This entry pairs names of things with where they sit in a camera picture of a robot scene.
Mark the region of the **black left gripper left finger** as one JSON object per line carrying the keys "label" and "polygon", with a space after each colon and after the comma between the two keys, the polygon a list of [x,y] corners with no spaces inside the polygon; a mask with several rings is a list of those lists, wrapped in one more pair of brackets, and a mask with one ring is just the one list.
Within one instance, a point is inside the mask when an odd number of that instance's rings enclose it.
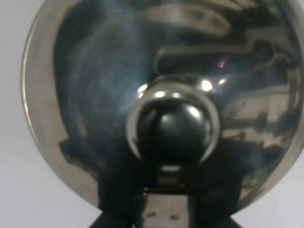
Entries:
{"label": "black left gripper left finger", "polygon": [[143,189],[145,170],[127,142],[102,153],[104,166],[98,174],[98,208],[102,214],[92,228],[131,228],[135,222],[134,198]]}

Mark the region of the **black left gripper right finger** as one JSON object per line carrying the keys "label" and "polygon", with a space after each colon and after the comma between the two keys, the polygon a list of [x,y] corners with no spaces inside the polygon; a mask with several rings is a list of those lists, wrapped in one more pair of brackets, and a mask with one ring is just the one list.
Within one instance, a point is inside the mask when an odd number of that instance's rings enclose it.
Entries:
{"label": "black left gripper right finger", "polygon": [[187,167],[197,228],[228,219],[238,210],[243,181],[240,154],[244,148],[243,142],[222,139],[204,162]]}

